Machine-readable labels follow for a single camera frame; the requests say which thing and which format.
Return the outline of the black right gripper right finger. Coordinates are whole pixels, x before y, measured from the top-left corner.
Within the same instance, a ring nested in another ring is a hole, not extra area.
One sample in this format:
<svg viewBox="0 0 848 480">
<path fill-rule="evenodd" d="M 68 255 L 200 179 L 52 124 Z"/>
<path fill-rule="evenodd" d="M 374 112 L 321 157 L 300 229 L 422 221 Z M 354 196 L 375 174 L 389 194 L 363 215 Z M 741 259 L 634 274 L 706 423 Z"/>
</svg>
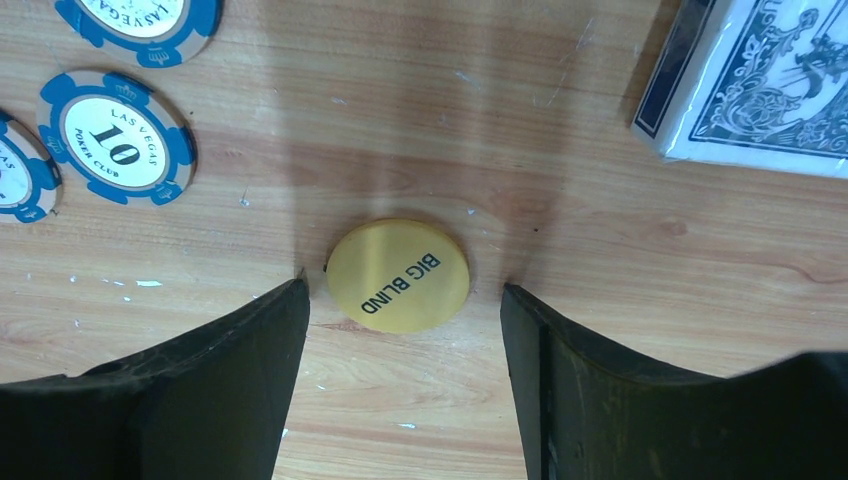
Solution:
<svg viewBox="0 0 848 480">
<path fill-rule="evenodd" d="M 508 284 L 500 319 L 531 479 L 843 479 L 847 355 L 731 378 L 639 353 Z"/>
</svg>

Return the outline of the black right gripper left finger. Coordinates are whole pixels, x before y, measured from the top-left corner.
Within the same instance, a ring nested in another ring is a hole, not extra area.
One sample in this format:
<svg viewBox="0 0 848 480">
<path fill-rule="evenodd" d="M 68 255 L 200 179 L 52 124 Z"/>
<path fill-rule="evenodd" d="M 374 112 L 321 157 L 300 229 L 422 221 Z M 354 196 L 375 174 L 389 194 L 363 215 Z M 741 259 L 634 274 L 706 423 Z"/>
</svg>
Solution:
<svg viewBox="0 0 848 480">
<path fill-rule="evenodd" d="M 78 376 L 1 387 L 5 479 L 269 479 L 310 316 L 293 279 Z"/>
</svg>

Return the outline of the yellow big blind button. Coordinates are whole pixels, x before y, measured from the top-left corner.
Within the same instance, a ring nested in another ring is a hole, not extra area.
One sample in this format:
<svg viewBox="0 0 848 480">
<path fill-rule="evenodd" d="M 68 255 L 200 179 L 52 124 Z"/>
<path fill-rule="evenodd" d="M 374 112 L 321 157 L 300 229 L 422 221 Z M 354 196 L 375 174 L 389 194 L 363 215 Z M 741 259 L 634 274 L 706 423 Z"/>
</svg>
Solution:
<svg viewBox="0 0 848 480">
<path fill-rule="evenodd" d="M 420 221 L 362 225 L 336 244 L 327 286 L 339 309 L 372 330 L 405 334 L 438 327 L 462 308 L 471 269 L 459 245 Z"/>
</svg>

